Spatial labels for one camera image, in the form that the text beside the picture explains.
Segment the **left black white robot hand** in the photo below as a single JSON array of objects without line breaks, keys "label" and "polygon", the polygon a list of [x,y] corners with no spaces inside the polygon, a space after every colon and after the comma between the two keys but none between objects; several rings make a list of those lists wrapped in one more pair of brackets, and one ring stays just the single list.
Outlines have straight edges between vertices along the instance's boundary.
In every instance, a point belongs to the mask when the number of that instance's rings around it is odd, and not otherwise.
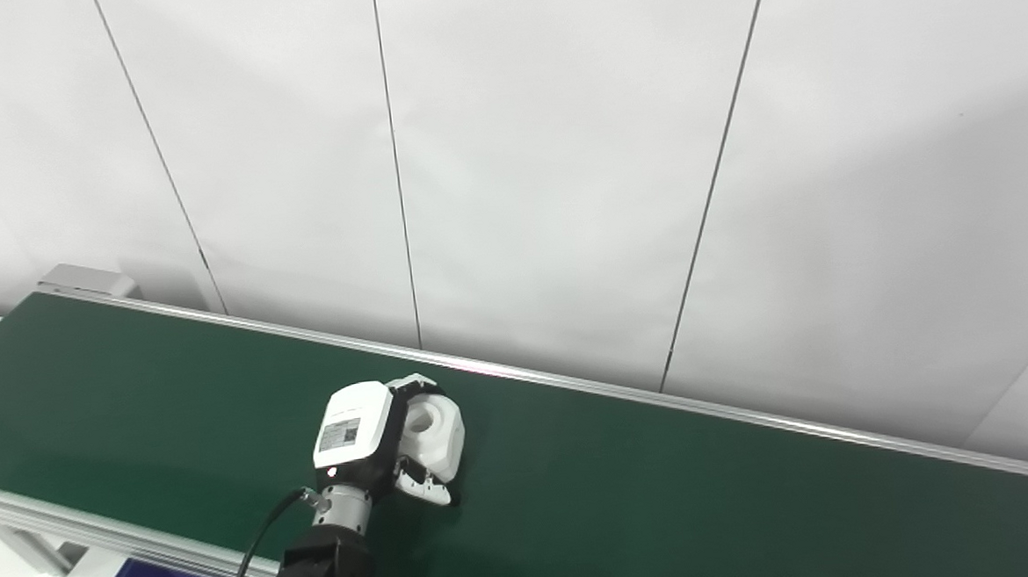
[{"label": "left black white robot hand", "polygon": [[368,514],[393,492],[458,505],[465,438],[458,404],[421,373],[343,387],[328,399],[313,449],[326,514]]}]

